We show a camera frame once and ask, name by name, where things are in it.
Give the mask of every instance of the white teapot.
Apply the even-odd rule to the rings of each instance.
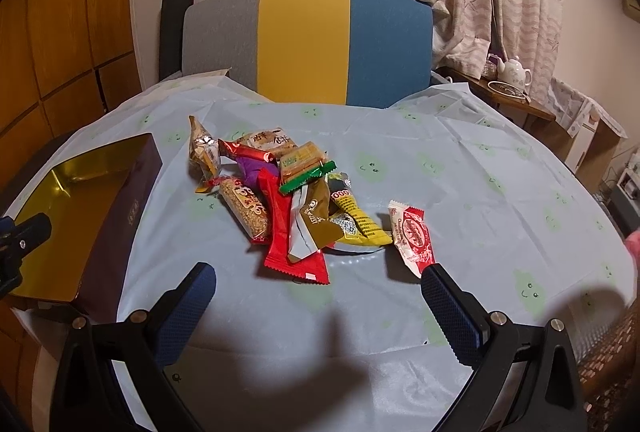
[[[512,85],[523,92],[526,87],[531,85],[533,81],[531,70],[524,69],[518,57],[507,60],[506,62],[503,62],[500,57],[496,57],[496,59],[498,60],[498,80]]]

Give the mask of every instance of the metal screw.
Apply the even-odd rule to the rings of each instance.
[[[146,311],[143,309],[133,311],[133,313],[129,315],[129,320],[134,324],[141,324],[146,320]]]
[[[78,317],[71,323],[73,329],[82,329],[86,325],[86,318]]]
[[[560,332],[564,330],[564,322],[562,322],[562,320],[554,318],[553,320],[551,320],[551,327],[553,327],[553,329],[555,329],[556,331]]]
[[[507,323],[507,315],[500,313],[500,311],[494,311],[491,313],[491,322],[503,326]]]

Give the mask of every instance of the tray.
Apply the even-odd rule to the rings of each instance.
[[[133,238],[161,166],[153,136],[141,134],[53,167],[16,217],[20,223],[44,212],[52,231],[25,258],[22,285],[12,294],[115,321]]]

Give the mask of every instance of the plastic tablecloth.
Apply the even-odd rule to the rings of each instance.
[[[283,127],[346,172],[358,204],[389,229],[394,199],[425,211],[436,260],[487,310],[514,322],[564,320],[578,357],[634,296],[618,234],[548,149],[446,84],[375,108],[274,104],[224,76],[165,82],[78,131],[11,206],[15,215],[54,164],[151,132],[162,170],[129,259],[118,318],[149,309],[198,261],[218,290],[166,374],[207,431],[430,430],[470,375],[393,247],[326,255],[331,284],[297,284],[261,266],[215,195],[193,193],[188,116],[231,140]],[[231,162],[227,173],[235,171]],[[153,429],[127,371],[136,420]]]

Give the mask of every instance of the snack package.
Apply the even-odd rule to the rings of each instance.
[[[389,215],[394,244],[405,266],[420,278],[422,270],[436,262],[431,249],[429,230],[424,224],[424,210],[391,201]]]
[[[331,200],[338,211],[330,221],[339,224],[344,232],[333,247],[342,252],[375,252],[380,246],[391,244],[389,234],[380,228],[359,206],[351,191],[351,182],[344,172],[327,176]]]
[[[297,147],[293,140],[279,127],[245,134],[242,138],[236,139],[235,143],[242,143],[258,150],[271,152],[276,159],[281,158]]]
[[[220,195],[240,221],[253,244],[265,244],[271,239],[269,213],[248,186],[235,177],[221,177],[216,180]]]
[[[329,221],[329,187],[324,178],[293,192],[289,232],[289,261],[297,262],[344,236]]]
[[[321,251],[315,252],[303,260],[292,263],[289,255],[289,217],[291,196],[284,196],[278,190],[279,179],[266,169],[258,173],[260,190],[268,199],[271,207],[272,241],[269,253],[264,259],[267,268],[293,275],[298,278],[329,284],[329,274]]]
[[[261,169],[266,168],[267,171],[274,176],[278,176],[278,167],[273,163],[265,163],[262,160],[253,159],[250,157],[238,157],[236,158],[238,168],[242,174],[242,182],[255,192],[259,192],[258,186],[258,172]]]
[[[220,155],[226,156],[234,161],[239,157],[250,157],[251,159],[257,159],[258,161],[264,161],[265,163],[276,161],[271,152],[265,152],[258,150],[257,148],[247,147],[241,143],[234,143],[231,141],[218,140],[218,149]]]
[[[280,158],[280,192],[289,194],[332,170],[335,170],[335,163],[329,161],[315,144],[307,141]]]
[[[191,137],[189,138],[189,161],[202,170],[202,180],[196,193],[209,192],[208,181],[220,174],[220,153],[218,140],[213,139],[195,116],[189,117]]]

